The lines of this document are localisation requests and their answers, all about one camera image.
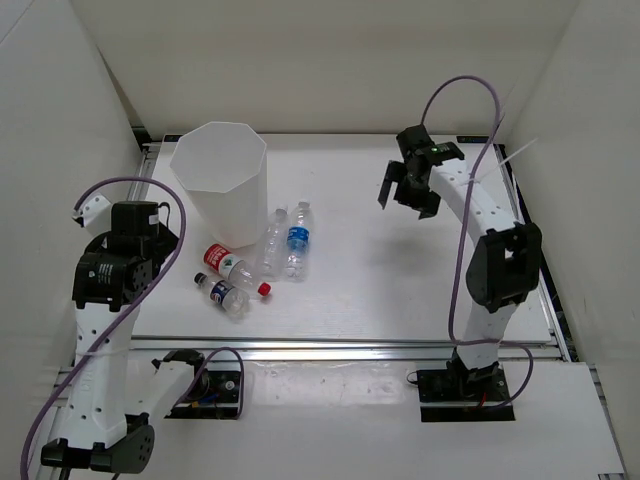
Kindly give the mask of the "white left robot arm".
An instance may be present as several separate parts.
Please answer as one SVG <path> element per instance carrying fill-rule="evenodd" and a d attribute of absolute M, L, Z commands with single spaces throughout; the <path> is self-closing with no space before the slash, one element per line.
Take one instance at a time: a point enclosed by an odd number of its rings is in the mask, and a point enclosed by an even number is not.
<path fill-rule="evenodd" d="M 112 204 L 101 195 L 82 206 L 77 221 L 95 236 L 75 268 L 75 366 L 63 383 L 68 398 L 57 437 L 41 449 L 44 466 L 138 474 L 150 461 L 155 423 L 182 396 L 198 400 L 208 392 L 207 372 L 184 359 L 162 360 L 150 389 L 126 398 L 141 301 L 180 246 L 160 208 L 149 201 Z"/>

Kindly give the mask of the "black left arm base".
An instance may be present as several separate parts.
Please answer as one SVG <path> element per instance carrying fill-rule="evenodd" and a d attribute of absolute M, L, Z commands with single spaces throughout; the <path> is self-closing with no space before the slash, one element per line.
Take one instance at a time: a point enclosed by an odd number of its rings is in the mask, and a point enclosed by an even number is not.
<path fill-rule="evenodd" d="M 238 420 L 243 411 L 244 369 L 212 370 L 207 368 L 202 379 L 174 406 L 166 419 Z"/>

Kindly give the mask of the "dark blue label bottle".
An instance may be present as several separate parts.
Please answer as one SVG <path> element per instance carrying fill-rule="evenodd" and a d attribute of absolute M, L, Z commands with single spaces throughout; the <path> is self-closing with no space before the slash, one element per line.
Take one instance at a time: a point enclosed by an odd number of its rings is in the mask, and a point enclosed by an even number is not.
<path fill-rule="evenodd" d="M 248 312 L 249 295 L 229 281 L 216 280 L 207 274 L 198 272 L 194 276 L 194 283 L 211 302 L 224 310 L 227 315 L 242 317 Z"/>

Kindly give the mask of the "clear unlabelled plastic bottle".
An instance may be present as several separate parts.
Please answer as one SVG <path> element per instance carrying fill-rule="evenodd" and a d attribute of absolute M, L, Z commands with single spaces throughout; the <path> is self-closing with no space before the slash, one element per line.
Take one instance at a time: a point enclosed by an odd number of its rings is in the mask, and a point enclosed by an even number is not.
<path fill-rule="evenodd" d="M 257 257 L 257 267 L 264 278 L 276 280 L 281 275 L 289 225 L 288 207 L 277 207 L 269 217 Z"/>

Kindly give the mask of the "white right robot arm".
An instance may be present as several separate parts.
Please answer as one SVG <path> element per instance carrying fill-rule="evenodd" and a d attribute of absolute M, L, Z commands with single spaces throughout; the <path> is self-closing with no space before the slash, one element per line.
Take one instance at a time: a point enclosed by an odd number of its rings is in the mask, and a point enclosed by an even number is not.
<path fill-rule="evenodd" d="M 501 209 L 484 188 L 471 181 L 464 154 L 453 142 L 435 143 L 422 125 L 396 136 L 403 160 L 388 163 L 378 202 L 385 206 L 391 186 L 394 200 L 431 218 L 445 202 L 474 245 L 465 281 L 473 301 L 464 335 L 453 359 L 461 364 L 449 375 L 449 387 L 470 400 L 486 384 L 483 372 L 498 362 L 498 343 L 509 320 L 539 283 L 542 234 Z"/>

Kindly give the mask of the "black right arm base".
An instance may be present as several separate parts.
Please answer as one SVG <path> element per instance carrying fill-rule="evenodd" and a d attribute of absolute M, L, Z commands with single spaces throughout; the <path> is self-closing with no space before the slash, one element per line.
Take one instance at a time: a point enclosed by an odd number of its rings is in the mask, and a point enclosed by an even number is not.
<path fill-rule="evenodd" d="M 511 405 L 498 408 L 509 397 L 504 371 L 499 368 L 479 386 L 457 386 L 447 370 L 417 370 L 406 377 L 418 388 L 423 423 L 511 422 L 515 414 Z"/>

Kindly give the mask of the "light blue label bottle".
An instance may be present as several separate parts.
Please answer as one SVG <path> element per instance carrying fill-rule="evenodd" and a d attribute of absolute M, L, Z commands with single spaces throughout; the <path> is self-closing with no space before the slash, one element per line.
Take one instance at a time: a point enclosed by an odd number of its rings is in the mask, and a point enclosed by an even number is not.
<path fill-rule="evenodd" d="M 300 200 L 291 213 L 287 234 L 287 260 L 285 273 L 289 280 L 302 281 L 305 278 L 310 236 L 314 226 L 314 216 L 308 200 Z"/>

